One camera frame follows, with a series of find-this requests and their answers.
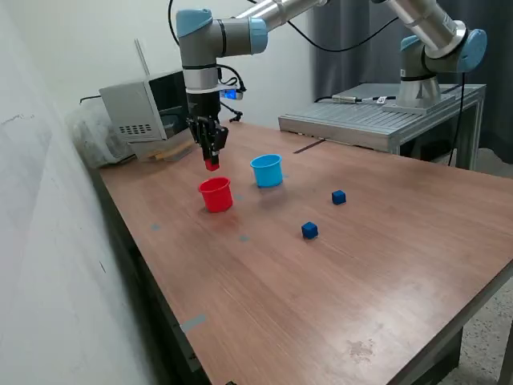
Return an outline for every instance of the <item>blue cup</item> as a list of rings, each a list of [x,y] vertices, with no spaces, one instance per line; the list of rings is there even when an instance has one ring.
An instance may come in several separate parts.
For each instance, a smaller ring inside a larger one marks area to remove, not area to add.
[[[251,161],[258,187],[274,187],[283,181],[281,172],[281,156],[276,154],[263,155]]]

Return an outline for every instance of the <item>blue light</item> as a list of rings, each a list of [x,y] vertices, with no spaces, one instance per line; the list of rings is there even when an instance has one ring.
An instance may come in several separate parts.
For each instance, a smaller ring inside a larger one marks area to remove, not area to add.
[[[223,96],[226,99],[236,100],[237,92],[236,92],[236,90],[224,90],[224,91],[221,91],[221,96]]]

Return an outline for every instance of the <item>tape mark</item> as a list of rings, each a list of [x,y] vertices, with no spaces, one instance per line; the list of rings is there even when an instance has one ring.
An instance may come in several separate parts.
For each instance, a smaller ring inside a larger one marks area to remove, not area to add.
[[[321,139],[315,143],[312,143],[311,145],[308,145],[306,147],[300,148],[299,150],[295,151],[294,154],[301,154],[302,152],[305,152],[306,150],[311,149],[312,147],[315,147],[323,142],[326,142],[326,139]]]
[[[193,318],[189,321],[187,321],[185,324],[183,325],[180,325],[180,327],[182,328],[182,331],[184,333],[187,333],[188,331],[190,331],[193,327],[196,327],[198,325],[201,325],[203,322],[205,322],[207,320],[207,318],[201,314],[201,315],[198,315],[196,318]]]

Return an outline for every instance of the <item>cable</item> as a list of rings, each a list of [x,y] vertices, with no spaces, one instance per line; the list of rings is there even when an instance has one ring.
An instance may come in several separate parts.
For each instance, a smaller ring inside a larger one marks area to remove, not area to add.
[[[227,81],[220,80],[219,83],[224,84],[225,86],[235,86],[237,84],[238,80],[235,76],[231,77]]]
[[[335,103],[351,103],[351,104],[356,104],[356,103],[362,103],[362,102],[376,102],[380,99],[384,99],[384,100],[396,100],[397,97],[396,96],[372,96],[372,97],[369,97],[369,98],[357,98],[356,96],[339,96],[339,95],[334,95],[334,96],[322,96],[321,98],[317,98],[315,99],[315,102],[314,103],[319,103],[320,101],[322,100],[332,100],[333,102]]]
[[[454,155],[454,149],[456,148],[456,143],[458,142],[459,128],[462,123],[462,114],[463,114],[463,99],[465,98],[465,72],[462,73],[462,97],[459,101],[459,114],[458,114],[458,122],[456,124],[456,133],[454,134],[454,139],[452,141],[452,148],[450,150],[450,157],[448,166],[452,163],[452,157]]]
[[[251,2],[252,4],[257,4],[257,2],[255,0],[247,0],[248,2]],[[392,24],[393,22],[396,22],[398,21],[399,18],[393,18],[392,20],[388,21],[387,24],[385,24],[384,26],[382,26],[379,30],[377,30],[376,32],[374,32],[371,36],[369,36],[368,38],[366,38],[365,40],[362,40],[361,42],[351,46],[351,47],[347,47],[347,48],[341,48],[340,50],[333,50],[333,49],[330,49],[330,48],[325,48],[325,47],[321,47],[320,45],[318,45],[317,43],[315,43],[311,38],[309,38],[302,30],[300,30],[299,28],[297,28],[297,26],[295,24],[293,24],[292,22],[287,22],[294,30],[296,30],[296,32],[298,34],[300,34],[303,39],[305,39],[308,43],[312,44],[314,47],[316,47],[317,49],[321,50],[321,51],[325,51],[325,52],[335,52],[335,53],[340,53],[340,52],[347,52],[347,51],[350,51],[350,50],[353,50],[354,48],[358,48],[359,46],[362,46],[363,44],[367,43],[369,40],[371,40],[372,38],[374,38],[376,35],[378,35],[379,33],[381,33],[385,28],[387,28],[390,24]]]
[[[81,98],[80,100],[80,103],[79,104],[82,104],[82,102],[84,100],[89,100],[89,99],[98,99],[98,98],[101,98],[102,96],[101,95],[96,95],[96,96],[86,96],[85,98]]]
[[[322,96],[320,98],[315,99],[314,103],[319,103],[321,100],[328,100],[328,99],[331,100],[331,96]]]
[[[233,69],[233,68],[231,68],[230,66],[227,66],[227,65],[225,65],[225,64],[217,64],[217,66],[218,66],[219,68],[224,68],[224,69],[226,69],[226,70],[229,70],[229,71],[233,72],[233,74],[234,74],[234,75],[237,77],[237,79],[239,80],[239,91],[240,91],[240,92],[246,92],[246,91],[247,91],[246,87],[244,86],[244,82],[242,81],[242,78],[240,77],[239,73],[238,73],[235,69]]]
[[[169,5],[168,5],[168,23],[169,23],[169,29],[171,30],[171,34],[173,35],[173,39],[175,39],[175,43],[176,45],[179,47],[180,46],[180,43],[178,42],[178,38],[176,37],[176,34],[175,34],[175,29],[173,28],[173,23],[171,21],[171,8],[173,7],[173,0],[169,0]]]
[[[223,106],[224,108],[226,108],[228,111],[230,111],[231,113],[235,114],[235,117],[234,118],[231,118],[229,120],[230,123],[232,122],[240,122],[240,118],[242,118],[242,115],[243,113],[241,111],[237,111],[233,108],[231,108],[230,106],[228,106],[227,104],[223,103],[223,102],[220,102],[221,103],[221,106]]]

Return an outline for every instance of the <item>white wall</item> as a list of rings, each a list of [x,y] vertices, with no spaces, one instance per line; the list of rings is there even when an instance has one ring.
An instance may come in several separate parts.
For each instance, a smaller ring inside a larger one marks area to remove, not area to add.
[[[0,383],[156,383],[95,190],[1,3],[0,47]]]
[[[168,0],[3,0],[63,113],[81,96],[143,75],[135,38],[143,42],[152,72],[180,67],[168,28]],[[210,8],[231,17],[251,6],[245,0],[175,0],[183,8]],[[308,31],[307,17],[295,20]],[[244,120],[277,127],[277,117],[312,102],[310,47],[289,26],[272,32],[268,50],[228,58],[249,89],[233,107]]]

